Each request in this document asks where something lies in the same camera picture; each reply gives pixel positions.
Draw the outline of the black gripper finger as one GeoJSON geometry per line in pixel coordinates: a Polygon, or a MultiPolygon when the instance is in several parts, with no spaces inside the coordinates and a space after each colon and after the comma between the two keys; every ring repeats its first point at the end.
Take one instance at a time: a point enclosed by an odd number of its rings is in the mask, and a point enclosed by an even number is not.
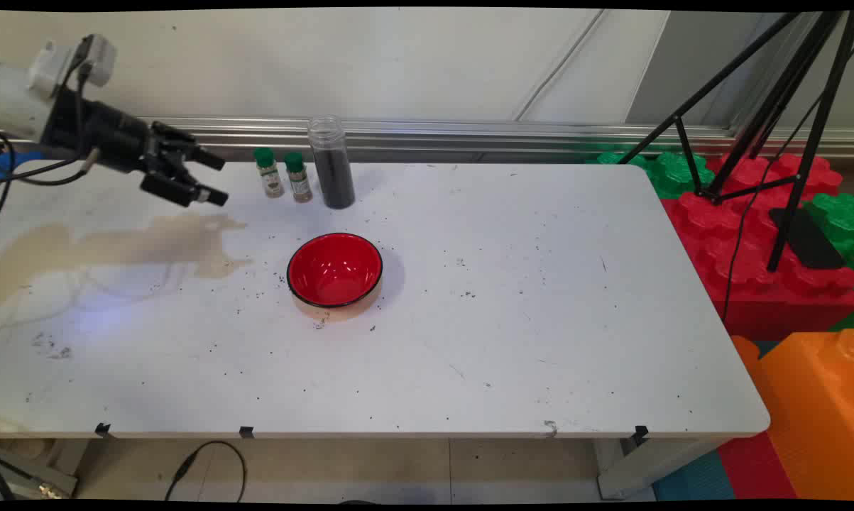
{"type": "Polygon", "coordinates": [[[196,181],[186,166],[177,160],[151,165],[142,178],[141,190],[181,207],[189,207],[193,202],[224,207],[229,199],[225,191],[196,181]]]}
{"type": "Polygon", "coordinates": [[[222,171],[226,161],[203,148],[195,136],[160,121],[150,124],[151,154],[179,163],[194,161],[216,171],[222,171]]]}

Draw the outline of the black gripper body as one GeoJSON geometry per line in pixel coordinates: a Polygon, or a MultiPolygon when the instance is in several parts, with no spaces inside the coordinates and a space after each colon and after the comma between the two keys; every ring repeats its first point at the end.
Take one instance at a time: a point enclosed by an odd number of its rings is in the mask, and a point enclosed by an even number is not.
{"type": "Polygon", "coordinates": [[[102,101],[82,100],[82,126],[77,126],[74,91],[61,91],[43,129],[43,145],[88,155],[99,149],[99,164],[122,172],[154,174],[145,161],[155,122],[131,116],[102,101]]]}

